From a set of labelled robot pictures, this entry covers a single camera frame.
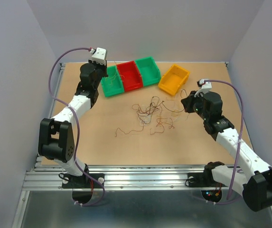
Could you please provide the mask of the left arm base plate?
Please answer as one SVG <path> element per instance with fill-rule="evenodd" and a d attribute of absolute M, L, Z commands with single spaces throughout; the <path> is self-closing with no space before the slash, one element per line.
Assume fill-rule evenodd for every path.
<path fill-rule="evenodd" d="M 101 189 L 102 187 L 95 181 L 89 179 L 85 175 L 73 176 L 67 173 L 59 173 L 59 178 L 62 180 L 63 189 Z"/>

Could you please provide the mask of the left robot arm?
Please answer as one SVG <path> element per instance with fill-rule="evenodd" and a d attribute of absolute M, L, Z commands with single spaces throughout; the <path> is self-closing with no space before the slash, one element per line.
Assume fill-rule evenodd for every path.
<path fill-rule="evenodd" d="M 98 86 L 107 77 L 107 65 L 89 60 L 80 67 L 80 81 L 72 100 L 57 115 L 44 118 L 40 123 L 38 153 L 54 160 L 69 175 L 78 187 L 89 183 L 86 165 L 76 156 L 73 126 L 77 126 L 80 137 L 79 118 L 89 111 L 97 101 Z"/>

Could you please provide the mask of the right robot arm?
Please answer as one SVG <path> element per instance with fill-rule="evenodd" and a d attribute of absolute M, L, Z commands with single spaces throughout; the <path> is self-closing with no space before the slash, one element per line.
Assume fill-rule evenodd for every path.
<path fill-rule="evenodd" d="M 233 172 L 220 161 L 209 162 L 202 173 L 190 173 L 189 187 L 214 187 L 222 184 L 231 187 L 243 197 L 252 211 L 272 206 L 272 166 L 239 139 L 234 125 L 222 114 L 223 102 L 215 92 L 190 95 L 181 100 L 185 112 L 196 113 L 203 119 L 205 131 L 233 157 L 238 157 L 241 173 Z"/>

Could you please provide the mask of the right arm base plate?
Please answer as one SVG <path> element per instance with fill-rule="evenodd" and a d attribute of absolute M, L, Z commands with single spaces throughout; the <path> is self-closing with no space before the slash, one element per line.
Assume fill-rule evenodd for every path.
<path fill-rule="evenodd" d="M 190 188 L 211 188 L 220 187 L 220 184 L 229 186 L 231 178 L 226 174 L 217 172 L 190 172 L 184 184 Z"/>

